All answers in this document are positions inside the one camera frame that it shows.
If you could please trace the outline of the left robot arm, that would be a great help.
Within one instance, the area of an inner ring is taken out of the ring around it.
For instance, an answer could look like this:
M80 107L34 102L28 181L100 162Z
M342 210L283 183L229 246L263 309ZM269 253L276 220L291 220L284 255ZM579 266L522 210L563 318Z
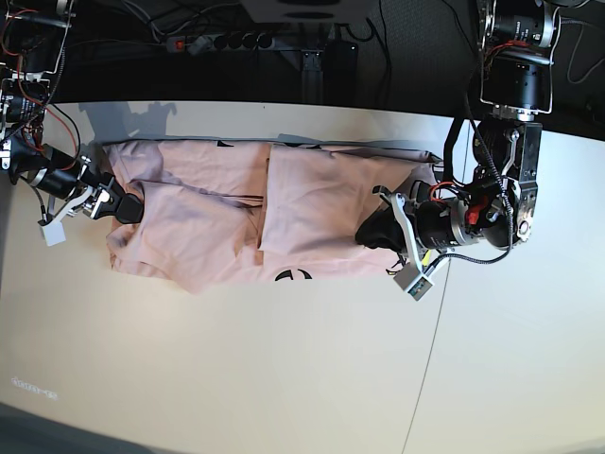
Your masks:
M402 264L438 252L424 273L457 249L485 240L506 257L528 240L538 187L543 126L553 108L552 67L561 35L559 1L480 1L477 64L471 80L491 108L480 122L465 103L443 147L434 183L417 180L409 194L376 186L383 200L355 234L358 244L398 254Z

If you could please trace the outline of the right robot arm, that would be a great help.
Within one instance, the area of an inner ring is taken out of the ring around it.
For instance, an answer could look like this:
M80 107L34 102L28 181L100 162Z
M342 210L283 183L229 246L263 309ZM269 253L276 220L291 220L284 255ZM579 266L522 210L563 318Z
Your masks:
M143 202L81 152L75 122L52 105L66 63L68 33L76 17L72 1L4 1L1 4L1 171L11 183L27 183L41 203L43 227L60 213L113 217L135 224Z

